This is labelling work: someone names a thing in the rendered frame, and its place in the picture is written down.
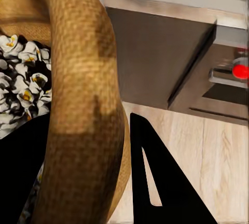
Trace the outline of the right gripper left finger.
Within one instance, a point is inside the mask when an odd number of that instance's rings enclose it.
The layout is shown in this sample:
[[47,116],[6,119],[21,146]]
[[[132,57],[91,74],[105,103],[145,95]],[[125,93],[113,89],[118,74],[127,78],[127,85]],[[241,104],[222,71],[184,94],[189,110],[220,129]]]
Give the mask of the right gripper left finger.
[[0,224],[17,224],[41,170],[50,113],[36,116],[0,140]]

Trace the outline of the popcorn bag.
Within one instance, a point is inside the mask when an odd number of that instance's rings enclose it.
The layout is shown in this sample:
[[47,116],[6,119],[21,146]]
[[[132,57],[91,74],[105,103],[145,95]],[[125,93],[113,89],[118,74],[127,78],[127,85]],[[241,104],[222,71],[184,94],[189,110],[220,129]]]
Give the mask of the popcorn bag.
[[[100,0],[0,0],[0,36],[36,43],[31,76],[52,89],[43,174],[29,224],[107,224],[131,174],[116,41]],[[37,107],[34,111],[38,113]]]

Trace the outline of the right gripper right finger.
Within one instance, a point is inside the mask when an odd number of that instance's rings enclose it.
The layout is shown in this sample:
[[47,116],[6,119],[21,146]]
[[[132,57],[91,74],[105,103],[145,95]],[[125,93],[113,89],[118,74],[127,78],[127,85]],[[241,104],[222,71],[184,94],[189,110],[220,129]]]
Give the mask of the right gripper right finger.
[[[217,224],[150,122],[130,113],[134,224]],[[142,148],[162,206],[150,203]]]

